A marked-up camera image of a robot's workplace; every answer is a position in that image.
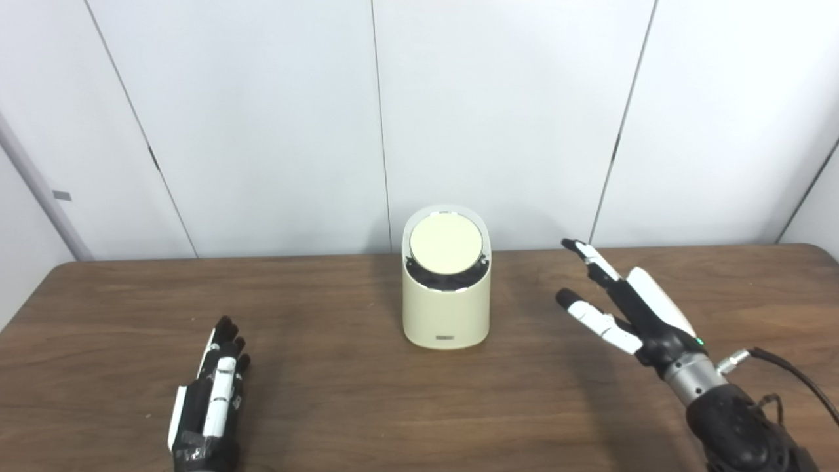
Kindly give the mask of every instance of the robotic hand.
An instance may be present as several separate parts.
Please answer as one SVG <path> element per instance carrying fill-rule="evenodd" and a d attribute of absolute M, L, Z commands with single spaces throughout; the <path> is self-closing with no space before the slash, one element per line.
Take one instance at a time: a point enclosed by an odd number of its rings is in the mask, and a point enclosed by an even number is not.
<path fill-rule="evenodd" d="M 236 423 L 242 405 L 242 374 L 251 358 L 245 340 L 222 317 L 210 333 L 198 376 L 178 387 L 169 423 L 175 472 L 233 472 L 239 460 Z"/>
<path fill-rule="evenodd" d="M 709 472 L 818 471 L 806 449 L 799 448 L 782 426 L 780 403 L 779 424 L 763 413 L 765 403 L 779 398 L 766 396 L 755 403 L 724 376 L 750 353 L 772 354 L 737 351 L 715 366 L 685 315 L 646 271 L 636 267 L 624 279 L 589 244 L 563 239 L 562 245 L 585 261 L 589 278 L 606 289 L 627 321 L 566 288 L 556 300 L 604 341 L 655 369 L 685 405 L 688 426 L 702 442 Z"/>

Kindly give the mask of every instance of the black cable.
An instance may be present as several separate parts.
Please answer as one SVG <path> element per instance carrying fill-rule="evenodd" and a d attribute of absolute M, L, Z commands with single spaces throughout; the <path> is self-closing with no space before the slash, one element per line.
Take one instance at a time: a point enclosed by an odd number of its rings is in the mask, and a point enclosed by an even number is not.
<path fill-rule="evenodd" d="M 837 426 L 839 426 L 839 411 L 836 410 L 836 407 L 833 405 L 833 402 L 831 402 L 831 399 L 827 398 L 825 392 L 821 391 L 821 388 L 819 388 L 819 386 L 816 385 L 810 377 L 806 376 L 804 372 L 798 370 L 798 368 L 792 365 L 787 359 L 784 359 L 779 355 L 772 354 L 769 351 L 764 351 L 761 348 L 751 348 L 748 353 L 751 354 L 752 357 L 763 359 L 767 362 L 775 364 L 781 369 L 798 377 L 798 379 L 804 382 L 804 385 L 807 385 L 807 388 L 809 388 L 819 398 L 821 404 L 825 406 L 827 411 L 833 417 L 833 421 L 836 422 Z"/>

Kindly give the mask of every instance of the wooden table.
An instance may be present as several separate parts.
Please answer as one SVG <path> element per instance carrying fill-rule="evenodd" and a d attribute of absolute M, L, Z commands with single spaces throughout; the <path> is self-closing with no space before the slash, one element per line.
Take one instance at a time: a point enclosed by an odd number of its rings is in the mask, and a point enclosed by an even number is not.
<path fill-rule="evenodd" d="M 839 400 L 839 265 L 820 249 L 602 252 L 651 272 L 713 359 L 757 344 Z M 0 333 L 0 469 L 171 470 L 175 387 L 230 315 L 253 356 L 242 472 L 704 470 L 667 386 L 556 306 L 568 286 L 612 308 L 573 254 L 493 263 L 489 338 L 456 352 L 404 337 L 397 255 L 62 265 Z M 802 384 L 759 360 L 732 379 L 781 394 L 839 470 L 839 430 Z"/>

